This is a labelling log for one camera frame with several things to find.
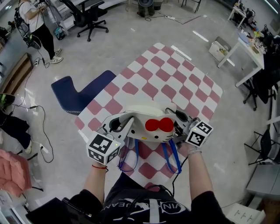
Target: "black pants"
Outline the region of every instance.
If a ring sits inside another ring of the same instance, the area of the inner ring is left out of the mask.
[[[39,27],[34,32],[32,32],[32,34],[34,34],[36,37],[40,39],[43,47],[49,53],[49,58],[53,59],[54,57],[53,35],[46,27],[46,25],[43,24],[41,27]]]
[[[27,149],[31,137],[26,133],[29,128],[26,121],[6,115],[0,111],[0,128],[11,137],[17,139],[24,149]]]

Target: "blue strap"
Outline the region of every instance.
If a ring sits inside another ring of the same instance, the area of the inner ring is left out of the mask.
[[[122,168],[123,168],[123,164],[124,164],[124,162],[125,162],[125,160],[126,160],[126,156],[124,157],[124,159],[123,159],[123,161],[121,162],[121,158],[119,159],[119,169],[122,171],[122,172],[131,172],[131,171],[133,171],[135,168],[136,168],[136,166],[137,166],[137,164],[138,164],[138,159],[139,159],[139,148],[138,148],[138,139],[135,139],[135,151],[136,151],[136,164],[135,164],[135,167],[132,169],[132,170],[128,170],[128,171],[126,171],[126,170],[123,170]]]
[[[176,149],[176,145],[175,145],[175,143],[173,142],[172,139],[169,140],[169,144],[171,146],[172,152],[173,152],[175,160],[176,160],[176,164],[177,164],[177,167],[178,167],[178,172],[181,173],[182,172],[182,167],[181,167],[181,163],[180,163],[180,160],[179,160],[179,156],[178,156],[178,152],[177,152],[177,149]]]
[[[167,149],[166,149],[166,143],[161,143],[161,145],[162,145],[162,148],[163,148],[164,157],[165,157],[165,160],[167,162],[168,168],[170,169],[171,172],[179,174],[179,173],[182,172],[182,168],[181,168],[181,165],[180,165],[180,161],[179,161],[178,153],[177,153],[177,150],[176,150],[176,146],[173,145],[172,143],[170,143],[170,146],[171,146],[171,149],[172,149],[172,152],[174,154],[176,164],[177,164],[177,167],[178,167],[178,172],[177,173],[174,170],[172,170],[172,168],[171,168],[171,164],[169,162],[169,157],[168,157],[168,153],[167,153]]]

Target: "black t-shirt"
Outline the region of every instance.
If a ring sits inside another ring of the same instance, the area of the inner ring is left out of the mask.
[[[224,216],[212,191],[197,196],[192,201],[191,211],[167,192],[145,189],[124,189],[107,199],[103,206],[92,193],[84,189],[70,202],[92,214],[94,222],[122,223],[123,215],[139,196],[141,199],[132,207],[126,223],[231,223]]]

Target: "wrist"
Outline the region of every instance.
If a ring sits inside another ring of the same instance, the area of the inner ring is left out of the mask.
[[[201,153],[201,150],[199,148],[188,143],[182,143],[179,150],[186,151],[187,155],[195,154],[198,152]]]
[[[94,168],[94,167],[97,167],[97,168],[106,168],[107,166],[105,166],[105,165],[103,165],[103,164],[101,164],[101,163],[98,163],[98,162],[93,162],[92,163],[92,168]]]

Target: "red bow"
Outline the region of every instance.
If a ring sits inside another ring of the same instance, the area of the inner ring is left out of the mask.
[[[145,127],[148,131],[155,131],[159,128],[164,132],[171,132],[174,128],[174,124],[170,118],[165,117],[160,121],[156,119],[149,119],[147,120]]]

